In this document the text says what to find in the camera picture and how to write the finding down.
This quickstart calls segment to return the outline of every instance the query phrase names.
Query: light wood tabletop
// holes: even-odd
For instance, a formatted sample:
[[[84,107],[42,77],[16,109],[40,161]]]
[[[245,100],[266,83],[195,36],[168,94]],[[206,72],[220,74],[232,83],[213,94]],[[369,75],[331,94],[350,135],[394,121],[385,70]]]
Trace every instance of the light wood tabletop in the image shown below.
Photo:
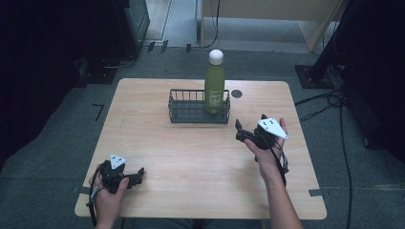
[[[288,84],[280,81],[225,82],[232,92],[227,124],[171,123],[171,89],[203,89],[203,80],[122,79],[106,117],[83,186],[98,163],[110,154],[125,157],[125,175],[141,167],[141,185],[127,190],[121,216],[126,218],[268,219],[266,187],[254,155],[235,139],[235,120],[245,130],[256,127],[262,114],[283,117],[289,140],[287,190],[300,219],[327,215],[309,150]],[[88,217],[88,196],[80,194],[78,216]]]

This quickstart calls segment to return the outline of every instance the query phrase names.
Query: person's lap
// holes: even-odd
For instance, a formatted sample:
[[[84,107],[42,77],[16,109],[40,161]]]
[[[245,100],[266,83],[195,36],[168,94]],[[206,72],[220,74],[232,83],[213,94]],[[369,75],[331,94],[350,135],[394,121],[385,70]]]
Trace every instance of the person's lap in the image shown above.
[[[135,218],[125,220],[126,229],[260,229],[257,219],[160,219]]]

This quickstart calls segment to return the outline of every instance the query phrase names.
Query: black stand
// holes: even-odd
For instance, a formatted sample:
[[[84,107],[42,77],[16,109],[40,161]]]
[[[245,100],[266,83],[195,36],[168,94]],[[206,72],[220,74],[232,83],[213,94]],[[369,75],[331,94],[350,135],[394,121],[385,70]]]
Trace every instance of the black stand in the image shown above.
[[[316,69],[310,65],[295,65],[295,71],[303,89],[334,89],[334,84],[327,73],[314,74]]]
[[[100,64],[92,67],[92,62],[89,63],[86,58],[77,60],[75,64],[80,73],[79,82],[75,85],[78,88],[85,88],[87,84],[112,84],[117,73],[117,68],[104,68]],[[117,66],[119,61],[110,61],[110,64]]]
[[[350,37],[345,35],[343,31],[356,31],[356,29],[351,26],[350,22],[355,13],[353,9],[359,5],[359,2],[361,3],[362,1],[354,1],[354,3],[351,1],[348,3],[355,5],[355,7],[350,7],[349,5],[346,7],[339,26],[333,33],[333,36],[316,63],[313,66],[295,66],[295,71],[304,89],[334,89],[334,84],[327,73],[327,69],[330,64],[338,64],[342,61],[343,64],[346,64],[348,61],[346,59],[347,56],[344,54],[344,52],[347,52],[344,47],[350,44]]]

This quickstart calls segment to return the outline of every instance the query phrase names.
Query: metal mesh basket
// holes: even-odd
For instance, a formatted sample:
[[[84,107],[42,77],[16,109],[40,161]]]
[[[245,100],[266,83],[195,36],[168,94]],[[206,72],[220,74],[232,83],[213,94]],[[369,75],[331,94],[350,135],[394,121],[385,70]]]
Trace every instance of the metal mesh basket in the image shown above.
[[[169,115],[172,123],[227,123],[229,109],[229,90],[224,90],[223,106],[216,114],[207,111],[204,90],[170,90]]]

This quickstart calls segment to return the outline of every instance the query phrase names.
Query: green bottle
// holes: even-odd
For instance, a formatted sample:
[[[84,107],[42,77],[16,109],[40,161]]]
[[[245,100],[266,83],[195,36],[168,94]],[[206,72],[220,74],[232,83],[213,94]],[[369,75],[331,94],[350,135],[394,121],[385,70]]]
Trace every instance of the green bottle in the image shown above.
[[[211,114],[219,113],[224,103],[224,54],[219,50],[209,53],[209,67],[205,75],[204,105]]]

